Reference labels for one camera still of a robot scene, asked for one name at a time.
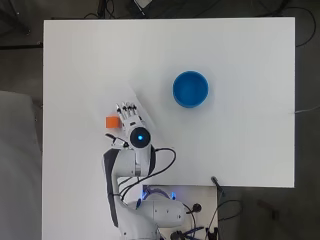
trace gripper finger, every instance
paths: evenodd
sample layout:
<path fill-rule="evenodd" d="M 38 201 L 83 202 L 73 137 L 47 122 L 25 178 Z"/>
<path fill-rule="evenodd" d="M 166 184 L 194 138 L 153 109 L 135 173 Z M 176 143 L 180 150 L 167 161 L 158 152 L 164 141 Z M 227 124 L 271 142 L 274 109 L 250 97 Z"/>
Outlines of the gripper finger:
<path fill-rule="evenodd" d="M 123 114 L 122 114 L 121 108 L 119 107 L 118 104 L 116 105 L 116 108 L 117 108 L 117 113 L 118 113 L 118 115 L 119 115 L 119 118 L 120 118 L 120 120 L 121 120 L 121 122 L 122 122 L 122 124 L 123 124 L 124 116 L 123 116 Z"/>
<path fill-rule="evenodd" d="M 124 119 L 126 120 L 129 117 L 129 115 L 128 115 L 127 105 L 124 102 L 122 103 L 122 113 L 123 113 Z"/>
<path fill-rule="evenodd" d="M 128 116 L 130 117 L 132 115 L 131 104 L 127 102 L 126 107 L 127 107 Z"/>
<path fill-rule="evenodd" d="M 132 114 L 137 115 L 137 107 L 134 105 L 134 103 L 131 103 L 131 109 L 132 109 Z"/>

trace floor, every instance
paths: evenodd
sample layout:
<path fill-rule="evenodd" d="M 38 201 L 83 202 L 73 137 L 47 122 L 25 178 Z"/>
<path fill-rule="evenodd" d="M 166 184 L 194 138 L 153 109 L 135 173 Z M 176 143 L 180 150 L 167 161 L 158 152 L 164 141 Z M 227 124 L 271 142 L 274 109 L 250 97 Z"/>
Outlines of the floor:
<path fill-rule="evenodd" d="M 52 17 L 82 18 L 95 12 L 97 1 L 79 0 L 12 0 L 19 18 L 32 32 L 24 36 L 12 32 L 0 35 L 0 45 L 35 44 L 42 41 L 43 20 Z M 116 16 L 130 18 L 126 6 L 129 0 L 116 1 Z M 150 6 L 150 18 L 192 18 L 210 6 L 210 0 L 160 0 Z M 266 8 L 276 9 L 280 0 L 265 2 Z M 0 1 L 0 7 L 7 0 Z M 291 1 L 290 6 L 305 7 L 320 20 L 320 2 Z M 265 13 L 258 0 L 222 0 L 198 17 L 251 17 Z M 303 42 L 312 32 L 312 19 L 302 10 L 288 10 L 286 16 L 296 16 L 296 42 Z M 0 24 L 0 32 L 7 27 Z M 307 45 L 296 49 L 296 109 L 320 104 L 320 36 L 317 33 Z M 41 105 L 42 49 L 0 52 L 0 90 L 24 93 Z M 296 180 L 294 189 L 228 187 L 226 199 L 242 199 L 244 210 L 240 217 L 220 223 L 221 237 L 233 239 L 320 239 L 320 111 L 296 116 Z M 258 200 L 268 204 L 258 205 Z M 270 209 L 279 211 L 272 219 Z M 236 205 L 221 208 L 219 217 L 237 211 Z"/>

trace white tabletop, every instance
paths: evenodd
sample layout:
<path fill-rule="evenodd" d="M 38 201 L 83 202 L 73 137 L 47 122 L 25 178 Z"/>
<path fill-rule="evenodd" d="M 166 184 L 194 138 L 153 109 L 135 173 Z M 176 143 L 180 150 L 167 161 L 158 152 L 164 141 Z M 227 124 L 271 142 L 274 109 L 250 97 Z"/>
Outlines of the white tabletop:
<path fill-rule="evenodd" d="M 294 27 L 293 18 L 46 21 L 43 239 L 118 234 L 100 161 L 115 82 L 132 88 L 177 151 L 152 183 L 294 186 Z M 210 86 L 195 109 L 172 97 L 187 70 Z"/>

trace orange block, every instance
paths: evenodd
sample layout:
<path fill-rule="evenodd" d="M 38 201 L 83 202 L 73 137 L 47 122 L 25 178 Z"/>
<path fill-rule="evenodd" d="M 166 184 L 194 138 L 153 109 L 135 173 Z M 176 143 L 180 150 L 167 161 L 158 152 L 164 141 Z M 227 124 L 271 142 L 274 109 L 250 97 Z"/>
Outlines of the orange block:
<path fill-rule="evenodd" d="M 106 128 L 121 128 L 121 120 L 118 116 L 106 117 Z"/>

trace blue bowl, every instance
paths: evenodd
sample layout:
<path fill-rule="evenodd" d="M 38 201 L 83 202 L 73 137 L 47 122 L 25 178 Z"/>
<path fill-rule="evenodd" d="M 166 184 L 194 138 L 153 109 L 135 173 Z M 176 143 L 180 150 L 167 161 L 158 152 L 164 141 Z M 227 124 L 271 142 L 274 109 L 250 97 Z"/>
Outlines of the blue bowl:
<path fill-rule="evenodd" d="M 208 96 L 209 85 L 198 72 L 181 73 L 173 83 L 173 96 L 177 103 L 185 108 L 199 106 Z"/>

